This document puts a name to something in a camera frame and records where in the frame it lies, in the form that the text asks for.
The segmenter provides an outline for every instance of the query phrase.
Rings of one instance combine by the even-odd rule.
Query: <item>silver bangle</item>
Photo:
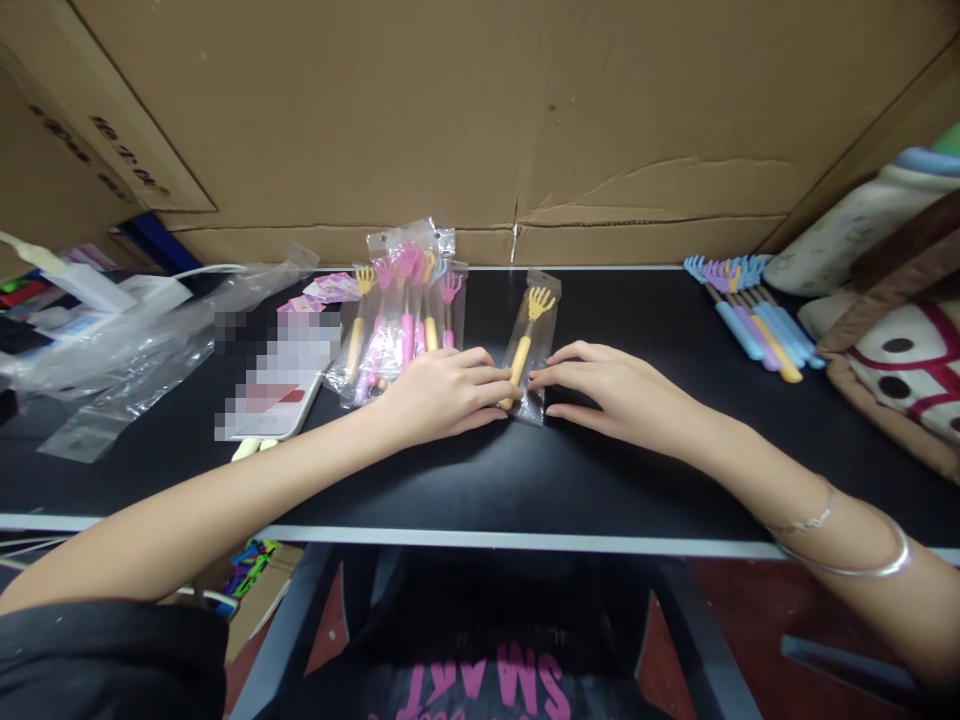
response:
[[[882,510],[878,510],[877,508],[873,507],[873,505],[867,505],[867,507],[887,521],[887,524],[894,531],[897,539],[900,542],[900,553],[897,556],[897,559],[887,565],[883,565],[878,568],[868,568],[866,570],[844,570],[843,568],[835,568],[830,567],[829,565],[823,565],[815,562],[814,560],[810,560],[809,558],[805,558],[802,555],[798,555],[793,550],[784,547],[783,543],[781,543],[779,540],[774,540],[774,542],[777,543],[777,547],[779,547],[786,555],[789,555],[794,560],[797,560],[807,567],[815,570],[822,570],[823,572],[833,573],[834,575],[843,575],[845,577],[889,577],[890,575],[900,572],[910,564],[910,538],[907,537],[907,534],[903,531],[903,528],[900,527],[899,523],[897,523],[897,521],[892,517],[887,515]]]
[[[823,475],[818,475],[817,477],[826,483],[827,488],[830,491],[830,496],[827,498],[827,507],[822,513],[820,513],[819,517],[810,518],[802,523],[794,523],[792,525],[786,525],[783,527],[777,527],[776,525],[764,525],[764,527],[771,533],[778,533],[780,535],[786,535],[787,537],[795,537],[797,535],[802,535],[807,530],[823,527],[823,524],[827,521],[827,518],[830,517],[830,513],[833,512],[833,501],[837,497],[837,489],[831,485],[830,481],[823,477]]]

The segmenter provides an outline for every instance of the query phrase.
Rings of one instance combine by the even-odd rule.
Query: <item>purple handle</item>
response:
[[[423,320],[417,321],[417,355],[423,355],[427,351],[427,335],[423,329]]]
[[[403,329],[403,366],[406,367],[410,364],[410,361],[413,360],[413,343],[415,340],[413,333],[413,315],[405,313],[400,321]]]
[[[750,313],[747,312],[746,308],[742,308],[739,305],[733,306],[733,311],[737,314],[737,317],[740,319],[740,322],[743,323],[744,327],[747,328],[747,332],[753,336],[753,339],[757,341],[757,345],[763,348],[763,366],[770,372],[779,372],[780,371],[780,361],[777,359],[776,354],[773,352],[773,348],[770,347],[770,344],[767,342],[766,338],[763,337],[763,333],[760,332],[760,328],[757,327],[757,324],[753,322],[753,318],[750,317]]]

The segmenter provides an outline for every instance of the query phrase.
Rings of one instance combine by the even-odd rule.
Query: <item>woman's right hand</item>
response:
[[[583,362],[566,362],[580,359]],[[579,340],[531,373],[530,390],[562,385],[590,397],[601,408],[554,404],[547,415],[604,435],[691,461],[718,448],[738,425],[697,402],[649,363],[606,345]]]

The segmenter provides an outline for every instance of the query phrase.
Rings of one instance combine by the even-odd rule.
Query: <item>woman's left hand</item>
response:
[[[415,358],[364,410],[409,447],[505,420],[503,410],[487,406],[521,397],[523,392],[510,383],[510,368],[495,367],[483,348],[434,350]]]

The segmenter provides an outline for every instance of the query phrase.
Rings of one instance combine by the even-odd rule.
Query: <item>blue handle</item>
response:
[[[777,313],[777,316],[780,318],[780,321],[784,327],[787,328],[787,331],[799,344],[800,349],[803,352],[803,357],[807,361],[807,365],[812,367],[814,370],[823,370],[823,368],[827,366],[827,363],[823,358],[814,354],[814,350],[816,348],[810,338],[807,337],[807,334],[803,331],[803,328],[797,324],[797,321],[793,319],[793,316],[790,315],[790,313],[788,313],[784,308],[775,307],[773,310],[775,313]]]
[[[753,339],[753,336],[747,332],[747,329],[740,322],[740,319],[737,317],[736,313],[733,312],[733,308],[726,302],[718,302],[715,306],[717,312],[720,313],[720,317],[723,318],[723,321],[727,324],[727,327],[730,328],[730,332],[733,333],[733,336],[737,339],[737,342],[740,343],[740,347],[743,348],[743,351],[747,354],[747,357],[751,360],[763,360],[764,352],[763,348],[757,344],[757,341]]]
[[[779,316],[773,311],[770,303],[758,303],[753,311],[767,324],[767,328],[773,333],[777,342],[780,343],[780,347],[783,348],[787,357],[790,358],[790,362],[796,365],[797,370],[802,369],[806,365],[806,361],[803,359],[803,353],[800,352],[800,348],[796,341],[794,341],[793,336],[783,327],[783,323],[780,321]]]

